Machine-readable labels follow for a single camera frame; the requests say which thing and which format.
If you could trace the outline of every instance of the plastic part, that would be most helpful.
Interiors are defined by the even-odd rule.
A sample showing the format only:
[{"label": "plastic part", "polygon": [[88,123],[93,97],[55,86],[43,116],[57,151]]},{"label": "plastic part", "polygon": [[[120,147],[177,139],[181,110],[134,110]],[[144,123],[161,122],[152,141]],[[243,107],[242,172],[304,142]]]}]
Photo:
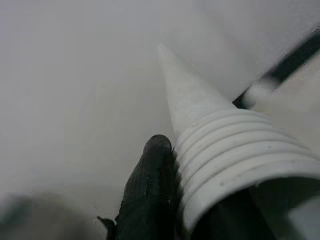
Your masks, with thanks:
[{"label": "plastic part", "polygon": [[263,114],[236,109],[196,71],[159,47],[165,75],[185,238],[219,201],[261,182],[320,179],[320,160]]}]

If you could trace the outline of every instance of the black strip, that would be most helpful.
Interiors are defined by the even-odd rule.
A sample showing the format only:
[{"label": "black strip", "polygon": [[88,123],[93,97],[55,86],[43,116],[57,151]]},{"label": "black strip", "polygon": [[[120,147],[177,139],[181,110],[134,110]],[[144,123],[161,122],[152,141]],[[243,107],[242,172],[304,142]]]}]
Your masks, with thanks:
[{"label": "black strip", "polygon": [[[293,51],[289,52],[280,63],[270,69],[263,77],[269,77],[285,82],[300,66],[306,64],[320,50],[320,29],[309,34],[309,36]],[[247,89],[238,96],[232,103],[238,109],[246,109],[243,97]]]}]

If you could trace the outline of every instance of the gray blurred object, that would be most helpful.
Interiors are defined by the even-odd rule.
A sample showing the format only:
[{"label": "gray blurred object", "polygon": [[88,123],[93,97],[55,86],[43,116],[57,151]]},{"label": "gray blurred object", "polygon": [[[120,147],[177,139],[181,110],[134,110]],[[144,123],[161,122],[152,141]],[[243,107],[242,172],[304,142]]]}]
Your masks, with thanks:
[{"label": "gray blurred object", "polygon": [[0,239],[92,239],[94,229],[87,218],[56,199],[51,194],[8,197],[1,203]]}]

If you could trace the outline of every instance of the pointed tip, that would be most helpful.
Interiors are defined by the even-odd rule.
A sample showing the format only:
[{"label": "pointed tip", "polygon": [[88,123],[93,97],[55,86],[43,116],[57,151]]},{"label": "pointed tip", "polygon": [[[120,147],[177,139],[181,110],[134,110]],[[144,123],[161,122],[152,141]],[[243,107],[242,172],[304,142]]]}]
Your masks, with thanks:
[{"label": "pointed tip", "polygon": [[192,66],[164,44],[158,46],[167,101],[176,137],[194,121],[207,114],[234,106]]},{"label": "pointed tip", "polygon": [[163,43],[158,45],[158,56],[163,67],[167,65],[170,66],[178,60],[178,57],[171,51],[171,49]]}]

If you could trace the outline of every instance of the ribbed plastic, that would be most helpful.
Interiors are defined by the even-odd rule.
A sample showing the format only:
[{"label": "ribbed plastic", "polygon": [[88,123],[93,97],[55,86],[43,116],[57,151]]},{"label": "ribbed plastic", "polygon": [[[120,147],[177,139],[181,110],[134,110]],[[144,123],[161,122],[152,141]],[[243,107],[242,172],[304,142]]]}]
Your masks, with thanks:
[{"label": "ribbed plastic", "polygon": [[192,67],[159,48],[177,138],[179,226],[188,239],[200,218],[224,198],[261,182],[320,180],[320,160],[261,113],[236,109]]}]

